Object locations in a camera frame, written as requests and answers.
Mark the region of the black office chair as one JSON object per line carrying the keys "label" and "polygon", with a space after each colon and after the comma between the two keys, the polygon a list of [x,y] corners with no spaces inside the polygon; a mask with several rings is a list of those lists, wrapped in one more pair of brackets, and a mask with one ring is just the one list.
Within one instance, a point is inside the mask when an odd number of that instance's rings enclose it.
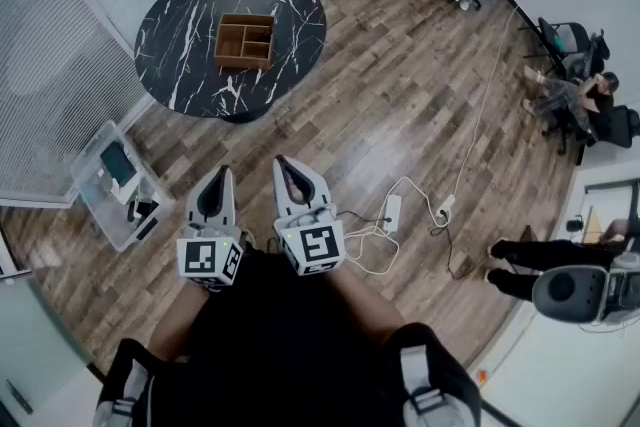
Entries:
{"label": "black office chair", "polygon": [[541,131],[545,139],[554,134],[559,135],[559,156],[567,153],[567,143],[570,139],[579,145],[592,147],[598,142],[611,143],[614,146],[629,149],[635,137],[640,137],[640,114],[625,105],[614,106],[610,112],[608,122],[604,125],[591,126],[589,131],[582,130],[567,109],[555,110],[551,114],[552,123]]}

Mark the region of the white tablet device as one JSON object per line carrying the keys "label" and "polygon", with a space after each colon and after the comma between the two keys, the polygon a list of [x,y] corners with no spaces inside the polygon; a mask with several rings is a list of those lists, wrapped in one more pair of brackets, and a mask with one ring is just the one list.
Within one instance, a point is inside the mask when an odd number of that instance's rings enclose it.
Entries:
{"label": "white tablet device", "polygon": [[118,141],[112,141],[100,154],[100,158],[111,176],[112,193],[119,198],[128,198],[139,183],[139,174],[127,157],[124,146]]}

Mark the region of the person's black clothing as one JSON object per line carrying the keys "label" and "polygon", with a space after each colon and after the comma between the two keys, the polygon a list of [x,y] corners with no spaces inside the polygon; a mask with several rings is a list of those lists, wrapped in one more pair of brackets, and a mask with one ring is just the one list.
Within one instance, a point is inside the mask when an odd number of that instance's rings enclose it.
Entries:
{"label": "person's black clothing", "polygon": [[383,344],[324,273],[282,254],[243,255],[181,354],[120,342],[93,427],[480,427],[482,400],[434,331],[406,324]]}

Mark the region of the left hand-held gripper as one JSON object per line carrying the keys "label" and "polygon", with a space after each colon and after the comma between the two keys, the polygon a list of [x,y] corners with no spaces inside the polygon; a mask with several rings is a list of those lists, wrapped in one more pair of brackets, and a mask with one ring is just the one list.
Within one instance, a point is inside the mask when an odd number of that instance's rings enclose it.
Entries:
{"label": "left hand-held gripper", "polygon": [[231,286],[244,248],[235,221],[235,178],[229,166],[213,169],[194,185],[186,214],[183,235],[176,241],[179,276],[209,290]]}

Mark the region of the person's right forearm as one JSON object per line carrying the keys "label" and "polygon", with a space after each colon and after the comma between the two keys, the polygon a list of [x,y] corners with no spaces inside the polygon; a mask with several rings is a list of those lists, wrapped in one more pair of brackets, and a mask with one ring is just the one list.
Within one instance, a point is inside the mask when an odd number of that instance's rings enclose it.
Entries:
{"label": "person's right forearm", "polygon": [[345,265],[324,274],[367,336],[383,344],[406,322],[392,302]]}

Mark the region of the white window blind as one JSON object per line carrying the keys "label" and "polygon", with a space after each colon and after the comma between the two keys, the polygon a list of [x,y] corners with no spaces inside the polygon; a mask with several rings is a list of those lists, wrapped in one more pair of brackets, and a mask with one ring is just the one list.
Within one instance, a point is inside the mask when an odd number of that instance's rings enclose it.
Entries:
{"label": "white window blind", "polygon": [[0,0],[0,206],[65,208],[71,166],[146,95],[130,46],[94,0]]}

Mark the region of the black marble round table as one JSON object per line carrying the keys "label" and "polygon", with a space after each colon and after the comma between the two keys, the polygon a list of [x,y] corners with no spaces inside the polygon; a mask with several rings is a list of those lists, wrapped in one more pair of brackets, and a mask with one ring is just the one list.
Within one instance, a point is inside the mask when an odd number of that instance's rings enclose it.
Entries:
{"label": "black marble round table", "polygon": [[[216,66],[225,13],[275,17],[270,69]],[[248,123],[307,76],[326,33],[321,0],[157,0],[139,28],[134,61],[144,88],[169,110]]]}

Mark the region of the black folding chair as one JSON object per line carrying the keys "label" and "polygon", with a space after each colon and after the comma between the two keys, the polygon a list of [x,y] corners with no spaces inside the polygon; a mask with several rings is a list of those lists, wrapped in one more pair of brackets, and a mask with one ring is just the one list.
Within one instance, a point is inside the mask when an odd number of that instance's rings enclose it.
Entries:
{"label": "black folding chair", "polygon": [[590,36],[577,22],[549,23],[539,17],[536,25],[520,27],[519,31],[527,29],[538,38],[540,50],[526,55],[525,59],[546,56],[556,66],[563,66],[568,57],[586,52],[590,45]]}

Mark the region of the clear plastic bin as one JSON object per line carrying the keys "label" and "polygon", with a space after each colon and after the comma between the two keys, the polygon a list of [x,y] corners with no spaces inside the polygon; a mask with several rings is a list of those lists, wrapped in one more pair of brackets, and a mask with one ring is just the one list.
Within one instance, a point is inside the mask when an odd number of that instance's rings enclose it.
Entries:
{"label": "clear plastic bin", "polygon": [[[112,193],[112,179],[100,154],[118,141],[139,174],[132,194],[119,198]],[[142,241],[168,215],[175,199],[135,146],[111,120],[107,121],[81,150],[71,165],[74,185],[97,225],[115,250],[122,252]]]}

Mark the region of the person's left forearm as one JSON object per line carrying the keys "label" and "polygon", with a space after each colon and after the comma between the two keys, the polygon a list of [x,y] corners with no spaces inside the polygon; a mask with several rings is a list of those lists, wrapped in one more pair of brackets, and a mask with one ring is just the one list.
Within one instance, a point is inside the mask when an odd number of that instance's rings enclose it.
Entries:
{"label": "person's left forearm", "polygon": [[173,361],[184,349],[191,327],[210,293],[203,287],[187,282],[173,303],[156,324],[148,350],[163,361]]}

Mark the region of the wooden compartment tray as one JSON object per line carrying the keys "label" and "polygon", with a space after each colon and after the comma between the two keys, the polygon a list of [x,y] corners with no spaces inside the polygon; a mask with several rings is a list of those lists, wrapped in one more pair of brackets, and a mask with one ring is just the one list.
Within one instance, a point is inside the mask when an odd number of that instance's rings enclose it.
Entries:
{"label": "wooden compartment tray", "polygon": [[[262,71],[270,69],[274,48],[274,22],[273,15],[223,14],[218,26],[214,51],[216,66]],[[248,41],[246,39],[248,27],[271,28],[271,43]]]}

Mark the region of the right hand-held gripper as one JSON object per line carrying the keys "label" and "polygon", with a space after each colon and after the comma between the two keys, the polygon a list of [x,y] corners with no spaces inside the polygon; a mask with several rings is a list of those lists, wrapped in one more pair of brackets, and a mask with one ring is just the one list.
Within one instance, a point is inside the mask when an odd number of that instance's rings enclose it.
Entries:
{"label": "right hand-held gripper", "polygon": [[324,178],[296,159],[277,155],[273,182],[280,217],[274,229],[295,273],[310,276],[340,267],[346,259],[343,223],[336,205],[329,204]]}

